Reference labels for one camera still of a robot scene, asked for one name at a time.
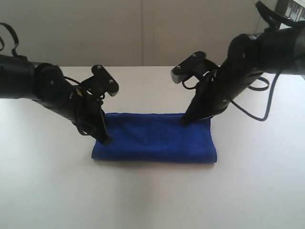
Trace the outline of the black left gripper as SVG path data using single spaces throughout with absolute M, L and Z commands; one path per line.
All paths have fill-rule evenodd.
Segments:
M 72 123 L 81 135 L 90 135 L 101 143 L 108 145 L 111 137 L 108 135 L 105 113 L 102 111 L 105 94 L 94 93 L 92 90 L 70 88 L 68 101 L 71 105 Z

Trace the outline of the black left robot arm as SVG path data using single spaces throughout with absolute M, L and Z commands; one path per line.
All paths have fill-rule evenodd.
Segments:
M 6 55 L 0 57 L 0 96 L 3 99 L 29 99 L 68 119 L 81 135 L 89 135 L 101 144 L 111 140 L 102 110 L 105 93 L 114 96 L 118 85 L 101 65 L 91 68 L 92 77 L 72 85 L 60 67 L 32 63 Z

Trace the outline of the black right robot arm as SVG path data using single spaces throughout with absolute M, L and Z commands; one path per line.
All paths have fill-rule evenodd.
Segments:
M 258 36 L 241 34 L 228 48 L 221 66 L 196 54 L 180 64 L 182 75 L 195 76 L 195 96 L 181 118 L 183 125 L 224 112 L 263 73 L 305 73 L 305 30 L 288 28 Z

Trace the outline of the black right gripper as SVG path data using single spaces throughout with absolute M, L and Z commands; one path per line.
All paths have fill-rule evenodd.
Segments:
M 180 119 L 183 126 L 224 112 L 243 92 L 241 71 L 208 72 L 196 85 L 195 96 Z

